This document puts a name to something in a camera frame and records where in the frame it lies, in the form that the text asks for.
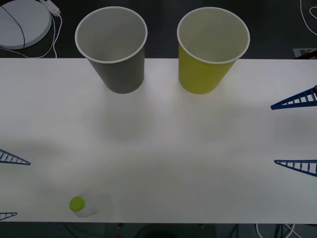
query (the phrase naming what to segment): white table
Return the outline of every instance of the white table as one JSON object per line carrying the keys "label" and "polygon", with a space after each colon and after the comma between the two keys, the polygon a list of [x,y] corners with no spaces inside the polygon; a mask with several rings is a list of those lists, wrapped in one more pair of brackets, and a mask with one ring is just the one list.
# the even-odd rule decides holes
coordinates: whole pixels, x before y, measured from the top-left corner
{"label": "white table", "polygon": [[[7,221],[316,223],[317,178],[276,159],[317,158],[317,108],[271,111],[313,87],[317,60],[238,60],[206,95],[177,59],[146,59],[133,93],[112,93],[85,59],[0,59],[0,164]],[[69,209],[90,190],[104,205]]]}

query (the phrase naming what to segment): plastic bottle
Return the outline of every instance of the plastic bottle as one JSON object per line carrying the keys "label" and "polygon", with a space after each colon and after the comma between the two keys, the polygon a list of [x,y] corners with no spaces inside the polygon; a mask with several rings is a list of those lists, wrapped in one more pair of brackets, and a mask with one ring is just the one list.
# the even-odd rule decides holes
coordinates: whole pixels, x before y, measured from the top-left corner
{"label": "plastic bottle", "polygon": [[96,213],[97,203],[90,192],[83,192],[70,200],[69,208],[77,217],[89,217]]}

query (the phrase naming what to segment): white round object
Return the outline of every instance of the white round object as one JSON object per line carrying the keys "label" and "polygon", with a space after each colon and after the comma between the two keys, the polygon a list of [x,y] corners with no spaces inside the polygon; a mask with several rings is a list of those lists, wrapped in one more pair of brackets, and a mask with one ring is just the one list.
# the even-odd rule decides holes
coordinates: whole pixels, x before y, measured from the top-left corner
{"label": "white round object", "polygon": [[[20,24],[25,37],[25,47],[39,42],[51,27],[51,14],[38,1],[15,0],[4,4],[3,7]],[[0,47],[22,49],[21,29],[5,10],[0,7]]]}

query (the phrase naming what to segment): green bottle cap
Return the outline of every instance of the green bottle cap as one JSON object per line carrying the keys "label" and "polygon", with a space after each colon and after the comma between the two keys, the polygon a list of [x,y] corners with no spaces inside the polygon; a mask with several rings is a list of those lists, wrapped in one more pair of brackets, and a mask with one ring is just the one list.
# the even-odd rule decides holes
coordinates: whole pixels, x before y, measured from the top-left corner
{"label": "green bottle cap", "polygon": [[73,211],[73,212],[79,212],[81,210],[83,210],[83,208],[85,207],[85,199],[83,197],[73,197],[70,200],[69,203],[69,208]]}

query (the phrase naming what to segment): black cable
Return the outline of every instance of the black cable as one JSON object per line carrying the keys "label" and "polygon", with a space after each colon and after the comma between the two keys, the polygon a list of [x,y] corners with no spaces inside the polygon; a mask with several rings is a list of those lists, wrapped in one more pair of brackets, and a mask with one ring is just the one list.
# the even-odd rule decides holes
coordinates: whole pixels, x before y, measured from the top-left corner
{"label": "black cable", "polygon": [[71,233],[71,235],[75,238],[79,238],[64,222],[62,223],[64,227]]}
{"label": "black cable", "polygon": [[20,24],[14,19],[14,17],[7,11],[7,10],[5,10],[6,11],[6,13],[8,13],[11,17],[12,17],[12,19],[16,22],[16,24],[18,24],[18,26],[20,27],[20,29],[21,29],[21,32],[22,32],[22,35],[23,35],[23,49],[25,48],[25,36],[24,36],[24,32],[23,32],[23,30],[22,30],[22,27],[20,26]]}
{"label": "black cable", "polygon": [[238,227],[237,227],[236,238],[239,238],[239,224],[238,224]]}
{"label": "black cable", "polygon": [[140,229],[134,236],[134,238],[142,238],[144,236],[146,236],[146,234],[148,234],[149,232],[152,232],[156,229],[156,225],[154,224],[149,224],[145,227],[143,227],[142,229]]}
{"label": "black cable", "polygon": [[232,236],[233,236],[233,234],[234,234],[234,232],[235,231],[237,231],[236,232],[236,235],[237,235],[237,238],[239,237],[239,224],[236,224],[233,228],[232,228],[232,230],[231,230],[231,232],[230,232],[230,235],[229,235],[229,238],[232,238]]}
{"label": "black cable", "polygon": [[274,238],[278,238],[277,236],[278,236],[280,227],[281,227],[280,224],[276,224],[276,226],[275,226]]}
{"label": "black cable", "polygon": [[280,238],[283,238],[283,234],[284,232],[283,232],[283,224],[281,224],[281,236],[280,236]]}

